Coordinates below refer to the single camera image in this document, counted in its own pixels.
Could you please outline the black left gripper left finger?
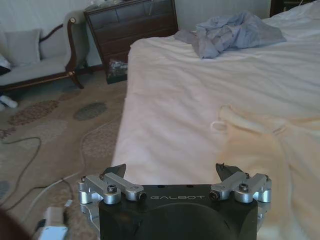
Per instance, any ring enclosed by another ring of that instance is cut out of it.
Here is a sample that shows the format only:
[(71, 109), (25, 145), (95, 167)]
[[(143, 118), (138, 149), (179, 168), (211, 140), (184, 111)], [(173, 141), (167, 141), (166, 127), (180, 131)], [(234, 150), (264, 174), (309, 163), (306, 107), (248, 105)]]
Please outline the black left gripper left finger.
[(87, 175), (78, 183), (78, 197), (81, 204), (103, 201), (105, 204), (118, 204), (125, 197), (131, 202), (146, 199), (144, 187), (124, 179), (126, 164), (106, 168), (99, 175)]

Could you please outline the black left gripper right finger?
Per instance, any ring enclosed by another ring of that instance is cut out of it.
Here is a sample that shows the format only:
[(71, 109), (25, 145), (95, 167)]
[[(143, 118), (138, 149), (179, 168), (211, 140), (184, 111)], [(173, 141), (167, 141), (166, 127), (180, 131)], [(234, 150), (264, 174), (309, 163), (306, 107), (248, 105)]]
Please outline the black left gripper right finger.
[(256, 200), (270, 203), (272, 199), (272, 180), (266, 174), (257, 173), (250, 176), (240, 168), (223, 163), (215, 165), (221, 180), (210, 186), (210, 198), (214, 201), (224, 201), (233, 194), (237, 202), (251, 203)]

